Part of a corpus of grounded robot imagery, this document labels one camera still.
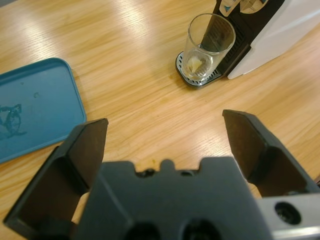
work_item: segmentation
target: teal plastic tray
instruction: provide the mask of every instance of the teal plastic tray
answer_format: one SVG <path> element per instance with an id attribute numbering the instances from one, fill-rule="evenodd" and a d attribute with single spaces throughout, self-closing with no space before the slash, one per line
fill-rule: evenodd
<path id="1" fill-rule="evenodd" d="M 0 163 L 60 142 L 85 121 L 64 60 L 48 58 L 0 74 Z"/>

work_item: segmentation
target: white coffee machine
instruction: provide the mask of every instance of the white coffee machine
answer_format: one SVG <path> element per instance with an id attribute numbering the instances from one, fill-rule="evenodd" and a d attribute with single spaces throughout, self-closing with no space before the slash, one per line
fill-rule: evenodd
<path id="1" fill-rule="evenodd" d="M 320 23 L 320 0 L 217 0 L 213 13 L 232 24 L 235 43 L 205 80 L 191 81 L 177 67 L 191 86 L 236 78 L 280 56 Z M 209 26 L 203 39 L 215 31 Z M 205 41 L 201 45 L 206 49 Z"/>

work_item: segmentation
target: wooden table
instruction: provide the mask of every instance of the wooden table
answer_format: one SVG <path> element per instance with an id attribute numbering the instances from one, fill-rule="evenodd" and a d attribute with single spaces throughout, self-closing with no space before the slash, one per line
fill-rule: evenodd
<path id="1" fill-rule="evenodd" d="M 66 60 L 88 120 L 109 120 L 104 161 L 131 160 L 141 171 L 170 158 L 188 169 L 231 155 L 222 111 L 233 109 L 257 115 L 316 178 L 320 25 L 251 73 L 193 90 L 175 59 L 190 20 L 213 8 L 211 0 L 17 0 L 0 8 L 0 73 Z M 1 220 L 54 147 L 0 165 Z M 21 238 L 0 224 L 0 239 Z"/>

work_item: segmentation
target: glass cup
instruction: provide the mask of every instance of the glass cup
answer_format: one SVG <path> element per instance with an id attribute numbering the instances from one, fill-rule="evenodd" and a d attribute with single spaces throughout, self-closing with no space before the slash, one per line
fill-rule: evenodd
<path id="1" fill-rule="evenodd" d="M 210 76 L 235 43 L 234 27 L 222 16 L 203 13 L 188 27 L 182 72 L 191 80 Z"/>

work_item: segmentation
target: drawing on tray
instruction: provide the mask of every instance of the drawing on tray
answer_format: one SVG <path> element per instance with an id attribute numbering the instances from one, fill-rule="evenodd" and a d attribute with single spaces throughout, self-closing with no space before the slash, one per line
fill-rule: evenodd
<path id="1" fill-rule="evenodd" d="M 21 104 L 13 107 L 0 105 L 0 141 L 27 133 L 19 131 L 21 126 L 21 112 Z"/>

